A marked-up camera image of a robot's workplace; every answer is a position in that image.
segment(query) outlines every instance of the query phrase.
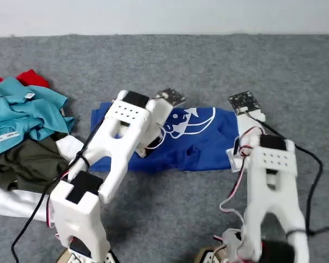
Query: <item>red and white wire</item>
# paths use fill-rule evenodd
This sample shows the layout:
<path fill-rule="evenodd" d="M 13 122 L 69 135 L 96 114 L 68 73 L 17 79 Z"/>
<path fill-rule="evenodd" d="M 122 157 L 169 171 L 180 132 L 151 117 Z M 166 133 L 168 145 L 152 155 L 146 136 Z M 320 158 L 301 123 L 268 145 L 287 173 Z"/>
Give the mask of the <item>red and white wire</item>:
<path fill-rule="evenodd" d="M 239 187 L 239 185 L 241 183 L 241 179 L 242 179 L 242 175 L 243 175 L 243 169 L 244 169 L 244 167 L 243 167 L 244 166 L 244 162 L 245 162 L 245 158 L 242 161 L 241 169 L 239 171 L 239 175 L 237 177 L 237 180 L 235 182 L 235 185 L 234 185 L 233 189 L 231 190 L 231 192 L 228 195 L 227 199 L 225 199 L 224 201 L 222 201 L 220 203 L 220 205 L 219 205 L 219 209 L 222 212 L 224 212 L 226 214 L 228 214 L 228 213 L 234 213 L 234 214 L 236 214 L 240 218 L 242 224 L 244 224 L 243 217 L 242 217 L 242 215 L 237 210 L 235 210 L 234 208 L 223 208 L 223 206 L 225 204 L 227 204 L 227 202 L 229 202 L 234 197 L 234 195 L 235 195 L 235 193 L 236 193 L 236 191 L 237 191 L 237 189 L 238 189 L 238 187 Z"/>

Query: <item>folded shirt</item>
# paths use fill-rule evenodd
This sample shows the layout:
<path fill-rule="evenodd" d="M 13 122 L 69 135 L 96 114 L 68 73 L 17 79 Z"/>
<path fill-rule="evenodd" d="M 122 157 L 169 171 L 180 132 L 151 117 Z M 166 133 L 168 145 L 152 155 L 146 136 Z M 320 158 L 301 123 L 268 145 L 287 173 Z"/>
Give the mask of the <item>folded shirt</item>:
<path fill-rule="evenodd" d="M 104 117 L 111 103 L 92 111 L 91 129 Z M 229 169 L 225 151 L 239 135 L 234 112 L 216 107 L 174 108 L 164 125 L 164 141 L 146 158 L 134 153 L 128 169 L 155 173 L 166 169 L 201 171 Z M 111 159 L 104 157 L 92 171 L 110 170 Z"/>
<path fill-rule="evenodd" d="M 60 113 L 66 101 L 67 97 L 45 87 L 25 87 L 11 77 L 1 81 L 0 153 L 25 136 L 40 141 L 54 132 L 69 133 L 75 121 Z"/>

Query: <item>white cloth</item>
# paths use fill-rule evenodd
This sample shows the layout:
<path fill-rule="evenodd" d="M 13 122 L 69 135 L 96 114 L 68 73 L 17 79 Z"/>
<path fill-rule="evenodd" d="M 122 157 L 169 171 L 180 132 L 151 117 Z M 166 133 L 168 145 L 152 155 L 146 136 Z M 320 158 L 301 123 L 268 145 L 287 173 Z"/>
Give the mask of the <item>white cloth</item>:
<path fill-rule="evenodd" d="M 83 143 L 75 137 L 68 135 L 56 142 L 59 152 L 66 160 L 71 161 L 76 153 L 83 147 Z M 13 216 L 17 218 L 29 218 L 33 213 L 39 199 L 40 193 L 34 193 L 23 190 L 5 191 L 0 189 L 0 215 Z M 46 221 L 46 202 L 47 196 L 34 219 Z"/>

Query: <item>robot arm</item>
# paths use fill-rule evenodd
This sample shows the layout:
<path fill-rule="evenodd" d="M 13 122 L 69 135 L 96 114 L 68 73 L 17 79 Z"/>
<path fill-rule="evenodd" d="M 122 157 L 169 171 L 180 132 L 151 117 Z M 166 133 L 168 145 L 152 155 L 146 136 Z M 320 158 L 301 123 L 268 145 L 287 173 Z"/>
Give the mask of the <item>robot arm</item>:
<path fill-rule="evenodd" d="M 92 165 L 104 156 L 111 157 L 111 169 L 102 179 L 86 172 L 83 158 L 71 167 L 68 180 L 60 181 L 50 195 L 54 223 L 63 246 L 80 262 L 104 262 L 110 250 L 100 220 L 100 201 L 110 203 L 135 152 L 146 155 L 146 147 L 161 136 L 161 127 L 174 106 L 184 97 L 172 89 L 157 97 L 121 91 L 91 139 L 83 157 Z"/>
<path fill-rule="evenodd" d="M 244 213 L 242 239 L 226 231 L 229 262 L 252 260 L 253 262 L 308 263 L 308 239 L 305 221 L 298 204 L 295 145 L 292 141 L 272 135 L 251 136 L 252 147 L 247 157 L 247 209 Z M 292 246 L 277 244 L 278 250 L 263 246 L 260 227 L 266 213 L 278 218 L 283 230 L 290 233 Z"/>

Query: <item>white graphic print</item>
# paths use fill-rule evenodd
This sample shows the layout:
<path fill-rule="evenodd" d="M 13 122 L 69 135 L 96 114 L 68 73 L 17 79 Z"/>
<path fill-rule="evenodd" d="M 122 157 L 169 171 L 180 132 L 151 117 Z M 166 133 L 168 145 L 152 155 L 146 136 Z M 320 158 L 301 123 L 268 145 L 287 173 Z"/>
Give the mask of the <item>white graphic print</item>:
<path fill-rule="evenodd" d="M 206 116 L 204 121 L 199 116 L 198 110 L 199 108 L 187 108 L 181 111 L 178 111 L 178 109 L 175 110 L 175 113 L 168 117 L 164 125 L 166 134 L 177 139 L 182 135 L 195 135 L 203 132 L 214 120 L 215 107 L 212 108 L 212 115 Z"/>

